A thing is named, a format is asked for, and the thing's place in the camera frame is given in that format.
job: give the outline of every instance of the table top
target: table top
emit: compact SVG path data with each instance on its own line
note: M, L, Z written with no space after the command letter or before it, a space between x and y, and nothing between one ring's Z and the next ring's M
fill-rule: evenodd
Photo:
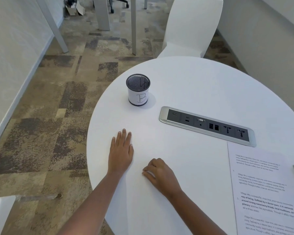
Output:
M144 106L128 101L126 78L149 77ZM232 67L196 57L153 59L115 79L99 99L88 129L87 166L93 188L107 172L111 138L132 132L134 158L106 214L116 234L191 234L174 208L141 175L161 157L184 192L227 234L236 234L227 141L164 124L162 106L242 125L255 132L257 147L294 164L294 112L267 87Z

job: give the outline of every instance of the desk leg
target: desk leg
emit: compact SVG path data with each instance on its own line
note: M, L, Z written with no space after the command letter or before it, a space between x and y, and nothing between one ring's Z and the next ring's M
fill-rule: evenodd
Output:
M41 9L41 12L43 13L44 17L46 18L53 34L55 35L55 38L59 42L59 45L62 48L62 51L64 53L67 53L69 51L68 47L66 46L64 39L62 38L61 33L60 33L57 25L55 24L55 20L53 19L45 0L36 0L36 1Z
M132 53L136 55L136 0L131 0Z
M107 0L93 0L93 2L96 10L98 28L100 30L110 30Z

